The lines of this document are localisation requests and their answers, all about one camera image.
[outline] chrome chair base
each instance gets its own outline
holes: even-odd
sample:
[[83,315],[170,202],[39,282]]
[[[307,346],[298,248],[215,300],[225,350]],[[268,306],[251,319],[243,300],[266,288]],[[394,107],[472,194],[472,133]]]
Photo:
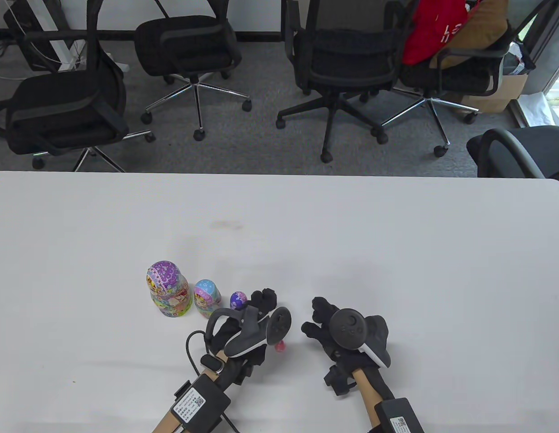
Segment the chrome chair base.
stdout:
[[[123,137],[123,140],[121,140],[121,141],[124,142],[126,140],[130,140],[131,138],[137,138],[137,137],[141,137],[141,136],[144,136],[145,140],[147,140],[148,143],[151,143],[151,142],[155,141],[155,135],[150,130],[133,132],[132,134],[127,134],[126,136]],[[49,152],[34,153],[32,155],[32,167],[35,170],[43,169],[45,167],[45,161],[42,157],[47,156],[47,155],[50,155],[50,153]],[[83,150],[81,150],[81,155],[79,155],[79,159],[77,159],[77,162],[75,163],[75,165],[74,165],[74,167],[71,171],[79,171],[81,169],[81,167],[83,166],[83,163],[87,159],[88,155],[92,155],[94,157],[98,155],[98,156],[102,157],[102,159],[108,165],[113,167],[115,169],[115,171],[118,171],[119,173],[125,173],[125,170],[123,169],[123,167],[121,167],[118,163],[113,161],[113,159],[111,157],[109,157],[109,155],[104,153],[98,146],[85,147]]]
[[428,109],[430,110],[430,112],[432,113],[432,116],[434,117],[434,120],[436,121],[438,129],[440,130],[440,133],[442,134],[442,138],[444,139],[444,145],[434,147],[434,155],[436,155],[436,157],[443,157],[444,155],[446,155],[446,152],[448,151],[451,143],[450,143],[450,140],[448,139],[448,137],[446,135],[446,131],[444,130],[444,127],[442,126],[442,122],[440,122],[440,118],[438,117],[438,112],[436,111],[436,107],[434,105],[439,104],[439,105],[444,105],[446,107],[450,107],[450,108],[453,108],[453,109],[460,109],[460,110],[469,111],[470,113],[467,114],[467,116],[464,118],[464,121],[467,124],[473,124],[473,122],[476,120],[477,114],[480,111],[479,109],[476,109],[474,107],[469,107],[467,105],[458,104],[458,103],[455,103],[455,102],[444,101],[444,99],[440,99],[438,97],[425,97],[423,95],[420,95],[419,93],[411,92],[411,91],[407,91],[407,90],[403,90],[403,89],[402,90],[393,89],[393,92],[400,93],[401,95],[408,95],[410,97],[417,97],[418,99],[413,104],[411,104],[409,107],[405,108],[404,110],[402,110],[399,113],[390,117],[388,120],[384,121],[382,123],[382,126],[386,126],[386,125],[390,124],[391,122],[399,119],[401,116],[403,116],[404,114],[409,113],[411,110],[413,110],[417,107],[420,107],[420,106],[423,106],[423,105],[427,106]]
[[167,101],[170,101],[171,99],[174,99],[174,98],[178,97],[179,95],[182,95],[183,93],[185,93],[189,89],[193,89],[193,95],[195,97],[195,107],[197,109],[197,119],[199,121],[199,128],[196,129],[194,134],[193,134],[193,138],[195,138],[195,140],[197,142],[200,142],[201,140],[203,140],[203,138],[205,138],[205,128],[203,128],[203,117],[201,116],[201,103],[199,101],[199,89],[200,88],[215,90],[217,92],[227,93],[227,95],[234,95],[236,97],[242,97],[243,99],[245,99],[245,101],[242,105],[242,109],[244,111],[251,111],[252,103],[251,103],[251,97],[249,97],[249,95],[246,95],[245,93],[241,93],[241,92],[236,92],[234,90],[226,89],[226,88],[220,87],[218,85],[205,83],[205,80],[207,78],[209,78],[212,74],[213,73],[202,75],[201,77],[199,77],[199,82],[198,83],[192,83],[191,80],[189,80],[188,78],[184,78],[184,77],[182,77],[181,75],[178,75],[178,74],[169,75],[168,77],[174,78],[175,80],[178,80],[178,81],[182,81],[183,83],[185,83],[185,85],[183,87],[169,93],[165,97],[162,97],[161,99],[158,99],[158,101],[155,101],[151,105],[148,105],[147,107],[145,107],[145,113],[143,113],[141,115],[141,122],[143,122],[144,124],[151,124],[151,122],[153,121],[152,110],[156,109],[157,107],[160,107],[161,105],[163,105]]

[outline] purple nesting doll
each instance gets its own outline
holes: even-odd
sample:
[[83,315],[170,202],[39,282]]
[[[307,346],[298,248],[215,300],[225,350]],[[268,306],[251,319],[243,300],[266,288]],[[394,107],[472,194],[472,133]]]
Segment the purple nesting doll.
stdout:
[[147,270],[147,285],[151,299],[164,315],[180,317],[189,311],[189,283],[174,263],[163,260],[152,265]]

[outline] black tracker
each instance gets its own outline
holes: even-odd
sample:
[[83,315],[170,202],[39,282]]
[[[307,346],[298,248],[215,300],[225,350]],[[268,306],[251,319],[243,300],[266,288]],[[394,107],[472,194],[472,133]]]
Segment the black tracker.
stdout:
[[383,369],[391,365],[386,350],[387,324],[382,316],[364,318],[354,309],[340,309],[329,321],[329,333],[344,349],[366,353]]
[[175,394],[171,413],[193,433],[210,433],[220,423],[221,414],[231,404],[225,392],[202,374],[193,384],[187,381]]
[[222,316],[231,317],[240,325],[240,332],[232,336],[223,348],[228,358],[240,357],[265,344],[275,345],[285,338],[291,328],[291,313],[285,307],[277,307],[267,315],[261,314],[252,305],[239,311],[216,309],[207,322],[206,343],[213,338],[215,324]]
[[395,398],[376,405],[380,425],[370,433],[424,433],[407,398]]

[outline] red bag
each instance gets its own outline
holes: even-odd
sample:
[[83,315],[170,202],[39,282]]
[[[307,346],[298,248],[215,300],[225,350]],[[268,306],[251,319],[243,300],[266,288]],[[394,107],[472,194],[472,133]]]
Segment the red bag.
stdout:
[[466,0],[421,0],[415,29],[403,51],[404,64],[417,64],[440,51],[468,20]]

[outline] vr controller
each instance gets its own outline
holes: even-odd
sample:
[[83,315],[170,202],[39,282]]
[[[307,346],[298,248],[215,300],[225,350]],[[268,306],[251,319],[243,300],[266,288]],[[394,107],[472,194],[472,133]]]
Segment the vr controller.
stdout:
[[383,369],[391,365],[386,350],[388,327],[382,316],[365,318],[354,309],[340,309],[329,321],[329,333],[344,349],[366,353]]
[[228,358],[237,358],[263,345],[279,343],[291,328],[291,313],[286,307],[277,307],[262,315],[256,307],[248,305],[245,309],[216,309],[205,329],[205,342],[211,341],[215,324],[222,316],[237,320],[240,332],[225,344],[223,353]]

